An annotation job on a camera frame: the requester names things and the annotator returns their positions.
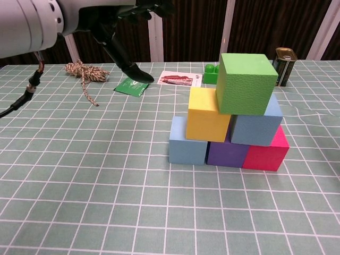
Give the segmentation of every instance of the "pink cube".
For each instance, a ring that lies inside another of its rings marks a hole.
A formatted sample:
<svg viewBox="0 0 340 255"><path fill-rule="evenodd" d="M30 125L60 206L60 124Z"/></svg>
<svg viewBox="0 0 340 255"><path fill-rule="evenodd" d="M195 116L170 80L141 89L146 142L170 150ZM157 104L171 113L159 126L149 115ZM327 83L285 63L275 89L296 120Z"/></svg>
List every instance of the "pink cube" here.
<svg viewBox="0 0 340 255"><path fill-rule="evenodd" d="M289 143L281 126L270 146L251 145L242 168L277 171L289 150Z"/></svg>

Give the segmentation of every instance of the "green packet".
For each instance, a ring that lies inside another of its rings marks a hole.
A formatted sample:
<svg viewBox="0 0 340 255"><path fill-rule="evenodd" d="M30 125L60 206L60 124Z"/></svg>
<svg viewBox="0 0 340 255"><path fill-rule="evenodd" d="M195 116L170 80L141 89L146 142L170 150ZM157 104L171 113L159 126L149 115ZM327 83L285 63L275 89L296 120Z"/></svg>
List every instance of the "green packet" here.
<svg viewBox="0 0 340 255"><path fill-rule="evenodd" d="M114 90L134 97L140 97L148 86L149 84L137 82L131 78L126 78Z"/></svg>

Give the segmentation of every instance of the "black cable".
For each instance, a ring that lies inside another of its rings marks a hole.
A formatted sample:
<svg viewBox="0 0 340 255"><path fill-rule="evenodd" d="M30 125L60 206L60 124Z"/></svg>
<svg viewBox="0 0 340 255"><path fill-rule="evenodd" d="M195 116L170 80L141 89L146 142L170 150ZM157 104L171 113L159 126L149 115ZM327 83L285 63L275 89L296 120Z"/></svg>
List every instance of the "black cable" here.
<svg viewBox="0 0 340 255"><path fill-rule="evenodd" d="M18 110L21 106L26 104L30 101L36 92L36 86L40 84L40 77L42 76L43 72L36 70L34 75L29 79L29 84L26 87L25 93L17 99L11 106L0 113L0 118L8 115L9 113Z"/></svg>
<svg viewBox="0 0 340 255"><path fill-rule="evenodd" d="M0 118L5 117L6 115L10 114L12 111L14 111L13 107L10 107L7 110L4 110L2 113L0 113Z"/></svg>

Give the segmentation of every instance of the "lego brick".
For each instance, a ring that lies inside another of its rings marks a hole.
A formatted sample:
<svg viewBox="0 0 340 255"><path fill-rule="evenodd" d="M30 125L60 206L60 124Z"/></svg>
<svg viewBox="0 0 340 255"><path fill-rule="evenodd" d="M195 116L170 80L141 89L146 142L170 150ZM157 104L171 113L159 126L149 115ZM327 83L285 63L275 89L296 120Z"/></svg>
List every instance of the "lego brick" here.
<svg viewBox="0 0 340 255"><path fill-rule="evenodd" d="M207 64L204 68L203 83L217 84L219 65Z"/></svg>
<svg viewBox="0 0 340 255"><path fill-rule="evenodd" d="M270 146L250 146L242 168L277 171L282 164L289 147L285 133L280 126L277 129Z"/></svg>
<svg viewBox="0 0 340 255"><path fill-rule="evenodd" d="M282 122L280 105L271 95L263 116L234 115L231 125L231 142L242 145L269 146Z"/></svg>
<svg viewBox="0 0 340 255"><path fill-rule="evenodd" d="M263 54L223 53L216 85L220 113L263 115L277 77Z"/></svg>
<svg viewBox="0 0 340 255"><path fill-rule="evenodd" d="M187 118L174 116L169 138L169 162L174 164L204 165L207 141L185 138Z"/></svg>
<svg viewBox="0 0 340 255"><path fill-rule="evenodd" d="M230 118L231 115L218 112L215 89L190 89L187 139L224 142Z"/></svg>
<svg viewBox="0 0 340 255"><path fill-rule="evenodd" d="M208 145L207 165L242 167L249 145L233 144L228 132L225 142L210 142Z"/></svg>

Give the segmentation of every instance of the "light blue cube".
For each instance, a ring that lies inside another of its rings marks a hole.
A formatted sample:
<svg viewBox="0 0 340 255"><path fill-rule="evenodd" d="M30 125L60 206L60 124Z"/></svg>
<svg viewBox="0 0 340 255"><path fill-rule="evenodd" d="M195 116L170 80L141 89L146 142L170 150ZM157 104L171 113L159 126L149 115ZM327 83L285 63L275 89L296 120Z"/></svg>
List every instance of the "light blue cube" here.
<svg viewBox="0 0 340 255"><path fill-rule="evenodd" d="M271 94L263 116L234 115L231 122L231 143L270 146L283 115L274 94Z"/></svg>
<svg viewBox="0 0 340 255"><path fill-rule="evenodd" d="M174 164L204 165L207 141L187 140L186 117L174 116L169 139L169 162Z"/></svg>

